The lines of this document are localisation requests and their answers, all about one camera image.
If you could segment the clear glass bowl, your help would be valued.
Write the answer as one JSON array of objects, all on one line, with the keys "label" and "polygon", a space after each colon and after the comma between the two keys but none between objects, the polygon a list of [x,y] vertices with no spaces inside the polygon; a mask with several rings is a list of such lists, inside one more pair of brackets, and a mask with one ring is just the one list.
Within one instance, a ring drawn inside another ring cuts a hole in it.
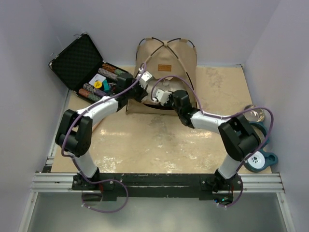
[{"label": "clear glass bowl", "polygon": [[265,120],[265,112],[263,109],[253,109],[244,113],[244,116],[248,121],[263,122]]}]

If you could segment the white fluffy pillow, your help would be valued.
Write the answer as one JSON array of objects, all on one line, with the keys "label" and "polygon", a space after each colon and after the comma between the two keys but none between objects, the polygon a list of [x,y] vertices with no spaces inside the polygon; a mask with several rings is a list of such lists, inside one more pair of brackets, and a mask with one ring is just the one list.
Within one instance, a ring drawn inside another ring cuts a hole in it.
[{"label": "white fluffy pillow", "polygon": [[151,95],[151,90],[156,82],[157,80],[153,79],[148,83],[147,88],[146,88],[147,96],[145,96],[141,100],[141,103],[145,105],[150,105],[150,107],[152,108],[172,110],[171,103],[169,101],[167,101],[165,104],[162,105],[157,99],[155,99],[156,92],[158,89],[161,89],[163,91],[170,91],[170,92],[174,92],[176,90],[185,90],[185,84],[183,83],[183,81],[177,78],[172,78],[171,80],[164,79],[160,81],[153,90],[152,98],[155,99],[155,101],[153,101],[150,95]]}]

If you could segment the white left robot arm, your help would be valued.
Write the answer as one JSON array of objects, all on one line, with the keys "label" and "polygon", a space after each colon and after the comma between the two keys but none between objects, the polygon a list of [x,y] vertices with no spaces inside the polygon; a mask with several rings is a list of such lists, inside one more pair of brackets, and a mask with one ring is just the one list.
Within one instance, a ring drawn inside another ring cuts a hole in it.
[{"label": "white left robot arm", "polygon": [[120,111],[129,99],[146,96],[149,74],[140,70],[136,78],[128,73],[118,77],[117,93],[104,96],[96,103],[78,111],[66,110],[56,134],[56,144],[61,147],[61,155],[72,159],[83,184],[88,189],[96,189],[100,184],[98,167],[90,156],[92,128],[107,116]]}]

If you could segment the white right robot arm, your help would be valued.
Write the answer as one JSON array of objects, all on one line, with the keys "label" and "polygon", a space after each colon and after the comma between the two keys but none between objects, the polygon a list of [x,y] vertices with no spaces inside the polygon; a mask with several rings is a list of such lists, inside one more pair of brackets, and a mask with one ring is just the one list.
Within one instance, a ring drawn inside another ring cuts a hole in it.
[{"label": "white right robot arm", "polygon": [[220,116],[207,114],[190,103],[185,90],[163,91],[155,94],[163,106],[170,106],[181,123],[193,129],[203,129],[221,136],[227,155],[221,166],[208,181],[214,191],[225,190],[232,185],[232,179],[244,158],[253,152],[261,140],[243,114]]}]

